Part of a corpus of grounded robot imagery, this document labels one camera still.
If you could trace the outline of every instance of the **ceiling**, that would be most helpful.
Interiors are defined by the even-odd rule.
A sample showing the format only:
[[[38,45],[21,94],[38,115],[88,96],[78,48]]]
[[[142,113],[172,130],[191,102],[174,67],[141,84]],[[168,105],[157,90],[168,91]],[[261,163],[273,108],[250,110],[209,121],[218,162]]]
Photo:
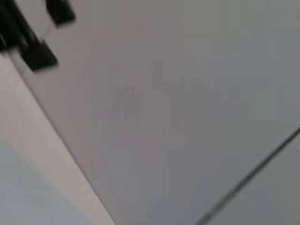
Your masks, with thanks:
[[[117,225],[195,224],[298,126],[299,1],[72,3],[60,67],[21,72]]]

